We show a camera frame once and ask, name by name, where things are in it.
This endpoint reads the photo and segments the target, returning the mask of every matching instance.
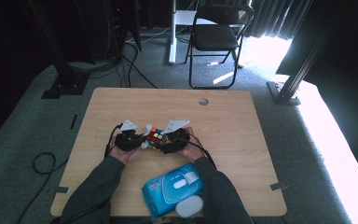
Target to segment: blue wipes package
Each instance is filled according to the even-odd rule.
[[[200,195],[202,181],[193,163],[176,168],[145,183],[142,193],[152,219],[162,217],[191,195]]]

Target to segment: table top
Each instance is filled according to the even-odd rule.
[[[250,216],[285,214],[282,191],[270,187],[278,179],[249,92],[98,88],[60,183],[69,190],[56,193],[50,210],[53,216],[61,215],[71,194],[103,160],[110,133],[126,119],[138,125],[137,133],[144,133],[146,124],[164,129],[169,120],[189,119],[185,127],[193,128],[217,169],[231,180]],[[142,186],[185,163],[180,155],[138,149],[127,162],[112,197],[111,214],[150,216]]]

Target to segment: forearm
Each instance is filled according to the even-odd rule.
[[[124,167],[118,159],[107,156],[72,194],[63,208],[61,221],[64,222],[110,199],[120,182]],[[110,206],[106,206],[74,223],[86,223],[86,220],[91,219],[95,220],[93,223],[104,223],[104,220],[109,219],[109,215]]]
[[[231,181],[206,158],[199,158],[195,164],[204,182],[205,223],[253,223]]]

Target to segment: rubik's cube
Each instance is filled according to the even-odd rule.
[[[164,131],[157,128],[152,128],[146,137],[146,141],[149,143],[150,147],[158,149],[158,146],[161,146],[165,142]]]

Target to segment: person's right arm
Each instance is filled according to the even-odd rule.
[[[191,128],[186,128],[190,134],[190,142],[198,145]],[[222,172],[217,171],[205,157],[203,151],[191,144],[176,152],[193,162],[203,181],[202,199],[203,214],[206,224],[253,224],[246,212],[238,192],[231,181]]]

